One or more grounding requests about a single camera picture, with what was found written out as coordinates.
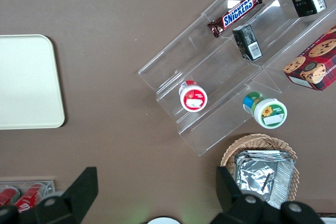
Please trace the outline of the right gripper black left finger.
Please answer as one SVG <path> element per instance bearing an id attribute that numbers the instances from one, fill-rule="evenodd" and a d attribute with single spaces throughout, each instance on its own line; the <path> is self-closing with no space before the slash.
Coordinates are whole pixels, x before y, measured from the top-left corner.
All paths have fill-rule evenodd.
<path id="1" fill-rule="evenodd" d="M 97 168 L 87 167 L 61 196 L 22 213 L 15 206 L 1 206 L 1 223 L 81 223 L 97 195 Z"/>

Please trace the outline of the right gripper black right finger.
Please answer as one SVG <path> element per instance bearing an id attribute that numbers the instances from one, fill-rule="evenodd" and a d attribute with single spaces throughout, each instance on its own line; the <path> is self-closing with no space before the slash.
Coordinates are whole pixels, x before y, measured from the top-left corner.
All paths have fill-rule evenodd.
<path id="1" fill-rule="evenodd" d="M 216 193 L 223 212 L 216 223 L 323 223 L 308 205 L 287 201 L 280 209 L 252 194 L 243 194 L 226 167 L 216 169 Z"/>

